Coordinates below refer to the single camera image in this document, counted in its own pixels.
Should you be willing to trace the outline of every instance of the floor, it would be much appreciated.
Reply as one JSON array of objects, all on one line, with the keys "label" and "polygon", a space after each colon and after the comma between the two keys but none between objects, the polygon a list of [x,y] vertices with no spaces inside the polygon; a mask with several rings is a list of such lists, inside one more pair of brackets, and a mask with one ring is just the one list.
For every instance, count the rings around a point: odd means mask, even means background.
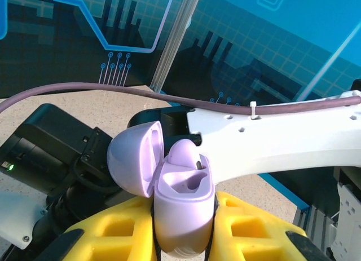
[{"label": "floor", "polygon": [[[111,136],[126,129],[129,119],[145,109],[168,107],[167,103],[133,95],[106,91],[86,91],[67,94],[36,96],[23,100],[0,114],[0,144],[41,104],[52,103],[90,127],[99,127]],[[258,175],[244,176],[217,185],[217,190],[230,193],[252,205],[260,207],[288,222],[293,221],[296,206],[267,184]],[[0,191],[19,192],[45,203],[45,196],[28,186],[0,173]],[[8,243],[0,238],[0,253]],[[203,255],[189,260],[204,260]],[[165,256],[164,261],[179,259]]]}]

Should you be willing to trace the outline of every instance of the purple cable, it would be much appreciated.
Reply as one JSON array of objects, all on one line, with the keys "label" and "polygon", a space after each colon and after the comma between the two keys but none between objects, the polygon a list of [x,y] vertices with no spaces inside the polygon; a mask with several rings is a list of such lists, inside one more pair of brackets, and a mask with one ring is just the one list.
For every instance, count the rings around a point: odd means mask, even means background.
[{"label": "purple cable", "polygon": [[[212,103],[208,101],[201,101],[196,99],[181,98],[178,96],[158,94],[152,91],[144,91],[132,87],[102,85],[98,83],[87,83],[87,82],[68,82],[68,83],[56,83],[53,85],[44,85],[36,88],[32,88],[23,92],[20,92],[0,103],[0,113],[14,105],[15,103],[29,98],[44,94],[47,92],[54,91],[65,91],[65,90],[105,90],[126,93],[131,95],[138,95],[146,98],[157,99],[162,101],[179,103],[194,108],[213,110],[216,112],[229,113],[229,114],[242,114],[251,115],[251,107],[244,106],[233,106],[220,103]],[[321,110],[329,108],[337,108],[341,106],[357,105],[361,103],[360,96],[352,96],[349,98],[340,98],[332,100],[312,101],[303,103],[294,103],[287,105],[276,105],[276,106],[260,106],[256,107],[257,115],[268,115],[268,114],[284,114],[284,113],[299,113],[307,112],[311,110]]]}]

